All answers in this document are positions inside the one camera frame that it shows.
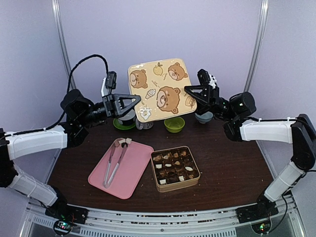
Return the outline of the white metal tongs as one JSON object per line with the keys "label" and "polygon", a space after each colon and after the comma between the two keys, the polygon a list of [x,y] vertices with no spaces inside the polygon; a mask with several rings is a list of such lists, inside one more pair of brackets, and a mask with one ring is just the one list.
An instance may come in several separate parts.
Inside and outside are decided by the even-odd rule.
{"label": "white metal tongs", "polygon": [[[118,158],[118,161],[113,164],[113,160],[114,160],[114,154],[117,148],[121,147],[121,154]],[[110,185],[112,184],[112,181],[116,175],[116,172],[120,166],[121,161],[123,160],[125,153],[127,151],[128,148],[128,143],[127,142],[123,142],[119,145],[112,145],[111,149],[110,149],[110,156],[109,156],[109,160],[108,160],[108,164],[107,164],[107,169],[106,169],[106,173],[105,173],[105,177],[104,177],[104,182],[103,185],[104,187],[107,189],[110,187]]]}

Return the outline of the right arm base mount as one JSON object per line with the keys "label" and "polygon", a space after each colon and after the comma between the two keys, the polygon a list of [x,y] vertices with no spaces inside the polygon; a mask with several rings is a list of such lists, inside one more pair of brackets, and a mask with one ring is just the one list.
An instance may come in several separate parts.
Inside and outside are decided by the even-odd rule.
{"label": "right arm base mount", "polygon": [[270,216],[277,215],[279,211],[275,206],[266,208],[264,204],[260,203],[239,207],[236,209],[236,213],[238,221],[241,224],[269,218]]}

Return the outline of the gold chocolate tin box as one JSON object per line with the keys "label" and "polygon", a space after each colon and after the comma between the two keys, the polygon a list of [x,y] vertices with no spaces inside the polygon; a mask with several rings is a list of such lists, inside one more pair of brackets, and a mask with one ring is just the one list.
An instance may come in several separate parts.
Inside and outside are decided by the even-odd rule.
{"label": "gold chocolate tin box", "polygon": [[187,146],[152,152],[151,166],[160,193],[197,185],[200,179],[197,163]]}

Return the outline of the bear print tin lid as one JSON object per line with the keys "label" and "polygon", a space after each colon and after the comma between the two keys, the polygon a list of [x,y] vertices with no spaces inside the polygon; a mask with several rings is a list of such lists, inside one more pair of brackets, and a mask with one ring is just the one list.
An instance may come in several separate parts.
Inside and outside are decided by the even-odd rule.
{"label": "bear print tin lid", "polygon": [[169,119],[194,112],[196,100],[185,92],[190,77],[181,58],[132,65],[128,69],[129,90],[141,101],[134,107],[141,123]]}

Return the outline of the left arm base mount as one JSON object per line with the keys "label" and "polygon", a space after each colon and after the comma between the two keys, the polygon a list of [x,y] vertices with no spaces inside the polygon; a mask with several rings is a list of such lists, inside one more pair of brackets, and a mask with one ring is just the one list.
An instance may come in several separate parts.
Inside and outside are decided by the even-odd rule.
{"label": "left arm base mount", "polygon": [[45,215],[66,221],[67,223],[85,224],[88,210],[86,208],[66,205],[59,209],[53,207],[43,206],[45,208]]}

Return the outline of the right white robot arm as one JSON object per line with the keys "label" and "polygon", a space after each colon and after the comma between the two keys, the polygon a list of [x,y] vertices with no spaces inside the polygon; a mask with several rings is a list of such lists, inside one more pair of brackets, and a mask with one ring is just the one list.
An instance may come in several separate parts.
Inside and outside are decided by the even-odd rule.
{"label": "right white robot arm", "polygon": [[197,102],[199,115],[206,112],[224,122],[226,137],[234,142],[273,141],[291,144],[293,156],[289,164],[257,199],[253,214],[265,217],[277,199],[285,194],[316,162],[316,130],[306,114],[295,118],[254,118],[255,100],[251,93],[243,92],[226,100],[219,96],[217,85],[185,86],[185,91]]}

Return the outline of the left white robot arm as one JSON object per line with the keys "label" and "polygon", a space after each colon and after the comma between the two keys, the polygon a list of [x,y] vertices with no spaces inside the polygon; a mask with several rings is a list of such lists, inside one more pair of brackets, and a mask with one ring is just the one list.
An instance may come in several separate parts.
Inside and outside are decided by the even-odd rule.
{"label": "left white robot arm", "polygon": [[47,128],[21,132],[0,132],[0,186],[12,188],[32,197],[51,210],[60,219],[71,215],[66,198],[57,188],[38,181],[27,174],[14,160],[43,151],[74,148],[83,143],[88,128],[98,126],[107,118],[120,118],[126,115],[141,101],[139,95],[108,94],[102,102],[94,104],[85,98],[78,89],[68,92],[61,108],[67,115],[65,122],[58,122]]}

